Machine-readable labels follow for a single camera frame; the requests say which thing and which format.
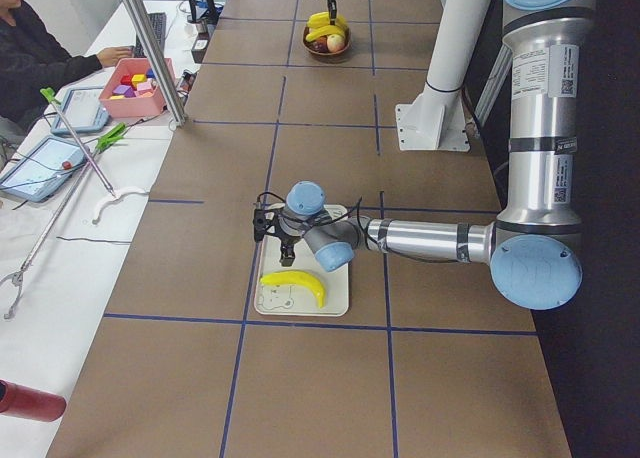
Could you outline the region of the red-white apple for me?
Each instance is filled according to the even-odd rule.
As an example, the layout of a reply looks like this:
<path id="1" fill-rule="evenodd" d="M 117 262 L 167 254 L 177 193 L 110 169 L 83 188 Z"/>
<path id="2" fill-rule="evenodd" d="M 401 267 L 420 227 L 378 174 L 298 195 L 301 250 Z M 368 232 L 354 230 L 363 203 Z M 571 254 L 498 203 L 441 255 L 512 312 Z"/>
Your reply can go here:
<path id="1" fill-rule="evenodd" d="M 346 38 L 339 34 L 331 34 L 326 37 L 326 46 L 329 53 L 341 52 L 346 46 Z"/>

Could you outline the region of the seated person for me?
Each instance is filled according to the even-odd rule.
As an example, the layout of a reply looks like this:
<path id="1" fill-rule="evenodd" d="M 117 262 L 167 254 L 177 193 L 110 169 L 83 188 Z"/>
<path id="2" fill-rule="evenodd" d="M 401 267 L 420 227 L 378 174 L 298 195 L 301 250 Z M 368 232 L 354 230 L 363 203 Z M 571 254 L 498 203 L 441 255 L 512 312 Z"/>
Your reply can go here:
<path id="1" fill-rule="evenodd" d="M 58 91 L 132 56 L 129 46 L 73 56 L 27 1 L 1 0 L 1 116 L 27 130 L 48 106 L 43 88 Z"/>

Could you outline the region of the near blue tablet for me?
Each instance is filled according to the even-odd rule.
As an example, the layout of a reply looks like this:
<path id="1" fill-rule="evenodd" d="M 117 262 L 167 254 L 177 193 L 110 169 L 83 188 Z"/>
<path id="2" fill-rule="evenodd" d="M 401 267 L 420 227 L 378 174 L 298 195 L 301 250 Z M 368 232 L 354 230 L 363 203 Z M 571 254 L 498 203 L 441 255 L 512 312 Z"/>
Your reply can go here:
<path id="1" fill-rule="evenodd" d="M 74 141 L 49 135 L 1 176 L 1 191 L 31 202 L 45 201 L 85 160 Z"/>

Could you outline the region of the far blue tablet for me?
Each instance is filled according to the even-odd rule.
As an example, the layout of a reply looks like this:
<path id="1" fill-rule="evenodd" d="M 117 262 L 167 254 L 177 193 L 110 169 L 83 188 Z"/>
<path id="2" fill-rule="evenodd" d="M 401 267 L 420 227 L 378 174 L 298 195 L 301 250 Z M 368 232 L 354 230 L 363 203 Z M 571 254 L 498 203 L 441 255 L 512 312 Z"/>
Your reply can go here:
<path id="1" fill-rule="evenodd" d="M 100 87 L 75 87 L 66 91 L 61 102 L 63 113 L 77 133 L 100 131 L 110 115 L 101 104 Z"/>

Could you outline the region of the white rectangular tray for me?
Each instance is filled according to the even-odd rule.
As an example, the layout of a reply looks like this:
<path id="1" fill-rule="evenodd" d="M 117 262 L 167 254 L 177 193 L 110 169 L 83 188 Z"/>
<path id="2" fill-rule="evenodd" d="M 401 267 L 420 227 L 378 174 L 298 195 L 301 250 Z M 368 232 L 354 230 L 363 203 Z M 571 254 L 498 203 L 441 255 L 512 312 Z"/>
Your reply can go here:
<path id="1" fill-rule="evenodd" d="M 276 203 L 255 211 L 260 239 L 254 308 L 262 315 L 338 317 L 349 308 L 348 263 L 354 257 L 340 245 L 319 257 L 301 240 L 293 247 L 293 264 L 280 263 L 281 240 L 275 236 Z"/>

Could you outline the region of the red cylinder bottle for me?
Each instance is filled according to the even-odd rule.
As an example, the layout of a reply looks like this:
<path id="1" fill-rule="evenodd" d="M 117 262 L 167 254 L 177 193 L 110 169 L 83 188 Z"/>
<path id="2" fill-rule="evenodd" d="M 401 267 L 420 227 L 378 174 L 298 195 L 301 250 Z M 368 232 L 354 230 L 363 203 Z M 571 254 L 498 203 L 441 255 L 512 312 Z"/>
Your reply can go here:
<path id="1" fill-rule="evenodd" d="M 63 396 L 1 381 L 1 413 L 15 418 L 53 422 L 66 410 Z"/>

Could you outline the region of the black keyboard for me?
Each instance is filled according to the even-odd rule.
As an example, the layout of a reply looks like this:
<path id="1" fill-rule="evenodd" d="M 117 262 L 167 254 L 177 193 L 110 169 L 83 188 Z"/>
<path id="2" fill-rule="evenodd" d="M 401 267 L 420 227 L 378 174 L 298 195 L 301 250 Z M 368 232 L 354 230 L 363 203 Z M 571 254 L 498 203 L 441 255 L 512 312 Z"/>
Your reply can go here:
<path id="1" fill-rule="evenodd" d="M 164 51 L 167 15 L 164 12 L 153 12 L 148 13 L 147 17 L 150 22 L 152 34 L 159 46 L 159 49 Z M 145 49 L 139 36 L 136 37 L 136 42 L 133 48 L 133 57 L 146 57 Z"/>

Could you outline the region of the white curved plastic part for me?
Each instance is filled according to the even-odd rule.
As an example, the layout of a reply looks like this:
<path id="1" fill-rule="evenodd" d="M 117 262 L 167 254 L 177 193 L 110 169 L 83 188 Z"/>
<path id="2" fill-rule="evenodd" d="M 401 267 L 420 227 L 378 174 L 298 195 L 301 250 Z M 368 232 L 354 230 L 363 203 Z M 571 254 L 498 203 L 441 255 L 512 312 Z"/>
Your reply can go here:
<path id="1" fill-rule="evenodd" d="M 119 203 L 129 195 L 147 196 L 148 194 L 149 194 L 148 191 L 143 190 L 142 188 L 139 188 L 136 186 L 128 186 L 128 187 L 116 189 L 113 194 L 109 194 L 105 196 L 104 198 L 100 199 L 96 203 L 96 205 L 94 206 L 93 215 L 92 215 L 92 224 L 97 225 L 100 222 L 101 215 L 107 206 Z"/>

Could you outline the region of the yellow banana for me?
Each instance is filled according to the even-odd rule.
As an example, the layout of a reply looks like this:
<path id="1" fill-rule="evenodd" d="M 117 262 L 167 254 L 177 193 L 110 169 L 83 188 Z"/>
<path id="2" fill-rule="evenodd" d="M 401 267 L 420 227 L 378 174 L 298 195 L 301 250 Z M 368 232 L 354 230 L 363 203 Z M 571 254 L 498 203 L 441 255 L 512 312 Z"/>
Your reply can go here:
<path id="1" fill-rule="evenodd" d="M 268 286 L 302 286 L 314 295 L 318 308 L 325 306 L 325 286 L 319 278 L 310 272 L 299 270 L 273 272 L 263 275 L 260 278 L 260 283 Z"/>
<path id="2" fill-rule="evenodd" d="M 337 25 L 324 25 L 318 28 L 310 28 L 305 35 L 305 41 L 311 43 L 322 36 L 338 35 L 345 39 L 348 29 Z"/>
<path id="3" fill-rule="evenodd" d="M 319 12 L 312 14 L 307 20 L 308 28 L 320 28 L 331 24 L 330 16 L 328 12 Z M 348 23 L 342 14 L 338 14 L 334 20 L 334 25 L 342 29 L 348 28 Z"/>

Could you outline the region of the white pillar with base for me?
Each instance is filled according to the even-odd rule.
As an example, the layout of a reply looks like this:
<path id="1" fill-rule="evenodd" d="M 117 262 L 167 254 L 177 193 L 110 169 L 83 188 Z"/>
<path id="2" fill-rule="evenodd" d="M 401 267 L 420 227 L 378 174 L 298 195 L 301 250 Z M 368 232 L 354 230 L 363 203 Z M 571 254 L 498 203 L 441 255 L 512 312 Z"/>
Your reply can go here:
<path id="1" fill-rule="evenodd" d="M 395 106 L 402 151 L 470 150 L 461 90 L 491 0 L 445 0 L 423 91 Z"/>

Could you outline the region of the brown wicker basket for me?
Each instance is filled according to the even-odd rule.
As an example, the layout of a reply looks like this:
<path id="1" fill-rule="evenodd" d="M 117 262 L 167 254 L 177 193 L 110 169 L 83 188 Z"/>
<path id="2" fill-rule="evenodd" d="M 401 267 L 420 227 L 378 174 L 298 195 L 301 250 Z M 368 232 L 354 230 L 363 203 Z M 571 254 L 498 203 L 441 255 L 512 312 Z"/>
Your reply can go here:
<path id="1" fill-rule="evenodd" d="M 346 46 L 345 48 L 338 53 L 329 53 L 326 46 L 326 37 L 323 36 L 318 38 L 317 40 L 308 43 L 305 41 L 305 35 L 309 31 L 310 28 L 307 26 L 304 28 L 302 35 L 302 44 L 305 47 L 306 51 L 316 60 L 327 62 L 327 63 L 339 63 L 343 62 L 347 59 L 349 55 L 349 49 L 351 45 L 351 31 L 348 29 L 346 34 Z"/>

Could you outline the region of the long metal reacher grabber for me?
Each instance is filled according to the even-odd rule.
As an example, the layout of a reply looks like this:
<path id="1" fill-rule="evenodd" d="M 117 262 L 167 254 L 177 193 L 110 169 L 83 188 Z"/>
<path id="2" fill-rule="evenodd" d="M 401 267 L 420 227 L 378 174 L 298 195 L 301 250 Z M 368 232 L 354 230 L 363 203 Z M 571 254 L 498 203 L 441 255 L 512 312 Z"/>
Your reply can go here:
<path id="1" fill-rule="evenodd" d="M 44 227 L 44 229 L 41 232 L 40 236 L 38 237 L 38 239 L 34 243 L 32 249 L 27 254 L 27 256 L 24 259 L 24 261 L 22 262 L 21 266 L 16 271 L 14 271 L 12 273 L 9 273 L 8 275 L 4 276 L 1 279 L 1 285 L 4 285 L 5 283 L 10 283 L 17 290 L 16 298 L 14 299 L 13 303 L 10 305 L 9 309 L 7 310 L 7 312 L 4 314 L 4 319 L 5 320 L 11 320 L 11 319 L 13 319 L 15 317 L 17 309 L 18 309 L 18 306 L 19 306 L 19 303 L 20 303 L 21 298 L 22 298 L 24 274 L 27 272 L 27 270 L 32 265 L 36 255 L 38 254 L 39 250 L 41 249 L 41 247 L 45 243 L 45 241 L 46 241 L 47 237 L 49 236 L 50 232 L 52 231 L 54 225 L 56 224 L 56 222 L 58 221 L 58 219 L 60 218 L 60 216 L 64 212 L 67 204 L 69 203 L 70 199 L 74 195 L 76 189 L 80 185 L 81 180 L 84 178 L 84 176 L 86 175 L 88 170 L 94 164 L 95 157 L 98 156 L 99 154 L 101 154 L 102 152 L 104 152 L 106 149 L 108 149 L 114 143 L 116 143 L 117 141 L 122 139 L 123 135 L 125 133 L 125 129 L 126 129 L 126 125 L 124 123 L 118 123 L 109 132 L 105 133 L 104 135 L 102 135 L 101 137 L 99 137 L 97 139 L 96 147 L 95 147 L 94 151 L 89 153 L 88 158 L 86 159 L 85 164 L 81 167 L 81 170 L 80 170 L 79 174 L 74 179 L 74 181 L 73 181 L 72 185 L 70 186 L 69 190 L 67 191 L 66 195 L 64 196 L 64 198 L 61 200 L 60 204 L 58 205 L 58 207 L 54 211 L 53 215 L 51 216 L 50 220 L 48 221 L 48 223 Z"/>

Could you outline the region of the pink box of blocks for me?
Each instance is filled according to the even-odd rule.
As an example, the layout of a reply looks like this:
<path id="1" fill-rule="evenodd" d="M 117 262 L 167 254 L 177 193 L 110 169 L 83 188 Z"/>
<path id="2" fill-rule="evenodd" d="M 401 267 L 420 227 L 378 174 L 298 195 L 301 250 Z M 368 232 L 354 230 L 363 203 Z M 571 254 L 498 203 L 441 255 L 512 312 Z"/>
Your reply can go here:
<path id="1" fill-rule="evenodd" d="M 101 105 L 113 118 L 159 115 L 166 100 L 159 80 L 146 58 L 122 59 L 99 95 Z"/>

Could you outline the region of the blue tablet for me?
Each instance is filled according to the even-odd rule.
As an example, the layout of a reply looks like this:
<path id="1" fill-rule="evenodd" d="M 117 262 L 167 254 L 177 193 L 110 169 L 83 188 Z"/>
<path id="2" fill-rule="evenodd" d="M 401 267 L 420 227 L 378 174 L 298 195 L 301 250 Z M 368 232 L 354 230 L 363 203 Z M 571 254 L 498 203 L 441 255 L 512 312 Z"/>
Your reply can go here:
<path id="1" fill-rule="evenodd" d="M 45 201 L 85 160 L 74 141 L 49 135 L 1 176 L 1 191 L 31 202 Z"/>
<path id="2" fill-rule="evenodd" d="M 110 115 L 101 104 L 100 87 L 75 87 L 66 91 L 61 102 L 63 113 L 77 133 L 100 131 Z"/>

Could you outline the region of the aluminium frame post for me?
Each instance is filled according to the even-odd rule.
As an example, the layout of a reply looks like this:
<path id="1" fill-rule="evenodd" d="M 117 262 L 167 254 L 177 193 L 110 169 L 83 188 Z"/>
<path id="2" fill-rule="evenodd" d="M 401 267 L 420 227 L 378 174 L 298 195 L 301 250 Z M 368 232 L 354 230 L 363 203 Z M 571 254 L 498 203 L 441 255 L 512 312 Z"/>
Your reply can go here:
<path id="1" fill-rule="evenodd" d="M 159 49 L 152 34 L 143 0 L 122 0 L 122 2 L 137 36 L 140 37 L 143 43 L 146 57 L 159 82 L 167 109 L 172 115 L 173 126 L 182 127 L 187 120 L 187 115 L 181 97 L 176 90 L 174 78 L 171 75 L 173 68 L 166 63 L 163 52 Z"/>

